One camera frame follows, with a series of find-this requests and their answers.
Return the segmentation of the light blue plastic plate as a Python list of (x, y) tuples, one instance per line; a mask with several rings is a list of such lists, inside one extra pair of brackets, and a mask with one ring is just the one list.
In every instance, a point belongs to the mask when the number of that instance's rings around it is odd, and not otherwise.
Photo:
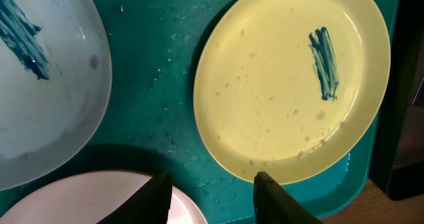
[(1, 189), (53, 171), (90, 140), (112, 86), (93, 0), (1, 0)]

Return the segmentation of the pink plastic plate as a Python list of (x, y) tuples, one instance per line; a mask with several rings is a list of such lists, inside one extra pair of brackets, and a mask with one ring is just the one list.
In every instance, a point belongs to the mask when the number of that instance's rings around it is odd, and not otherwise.
[[(153, 176), (129, 171), (78, 174), (48, 184), (14, 204), (2, 223), (98, 223)], [(172, 186), (167, 223), (206, 223), (200, 208)]]

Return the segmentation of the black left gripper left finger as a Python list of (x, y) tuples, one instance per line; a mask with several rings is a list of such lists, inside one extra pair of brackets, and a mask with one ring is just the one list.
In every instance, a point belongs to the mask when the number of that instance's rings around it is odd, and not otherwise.
[(153, 176), (128, 200), (98, 224), (166, 224), (172, 200), (168, 172)]

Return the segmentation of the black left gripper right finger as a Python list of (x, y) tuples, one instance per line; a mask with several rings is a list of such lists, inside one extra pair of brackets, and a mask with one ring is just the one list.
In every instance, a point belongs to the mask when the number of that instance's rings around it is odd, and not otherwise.
[(254, 177), (253, 203), (257, 224), (322, 224), (266, 172)]

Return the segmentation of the yellow plastic plate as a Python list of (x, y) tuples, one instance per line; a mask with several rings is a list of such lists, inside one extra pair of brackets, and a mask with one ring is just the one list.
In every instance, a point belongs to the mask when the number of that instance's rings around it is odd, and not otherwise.
[(362, 138), (384, 98), (390, 38), (374, 0), (238, 0), (211, 33), (193, 87), (211, 156), (252, 182), (313, 177)]

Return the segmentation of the teal plastic tray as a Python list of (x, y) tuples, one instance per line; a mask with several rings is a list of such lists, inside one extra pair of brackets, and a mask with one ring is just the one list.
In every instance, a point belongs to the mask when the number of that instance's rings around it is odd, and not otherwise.
[(106, 168), (158, 171), (173, 179), (210, 223), (252, 223), (252, 186), (207, 153), (192, 111), (195, 61), (236, 0), (94, 0), (109, 39), (111, 99), (89, 144), (55, 171), (1, 192), (1, 212), (61, 178)]

